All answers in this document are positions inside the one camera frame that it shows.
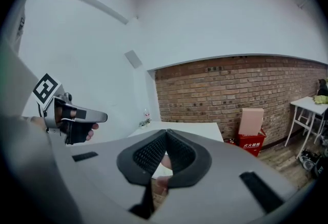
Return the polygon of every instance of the red box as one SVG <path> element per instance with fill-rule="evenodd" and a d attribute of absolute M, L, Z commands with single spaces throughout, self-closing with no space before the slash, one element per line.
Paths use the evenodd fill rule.
<path fill-rule="evenodd" d="M 242 149 L 247 150 L 254 156 L 258 156 L 258 153 L 260 152 L 261 147 L 263 145 L 264 139 L 267 137 L 263 129 L 261 129 L 261 133 L 258 133 L 257 136 L 238 134 L 239 146 Z"/>

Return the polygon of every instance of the red object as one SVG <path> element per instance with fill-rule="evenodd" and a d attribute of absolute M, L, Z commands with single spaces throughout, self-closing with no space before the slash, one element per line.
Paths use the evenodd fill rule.
<path fill-rule="evenodd" d="M 260 132 L 262 132 L 262 134 L 259 133 L 257 136 L 238 134 L 239 146 L 250 152 L 252 155 L 258 156 L 264 139 L 267 137 L 263 129 L 261 129 Z"/>

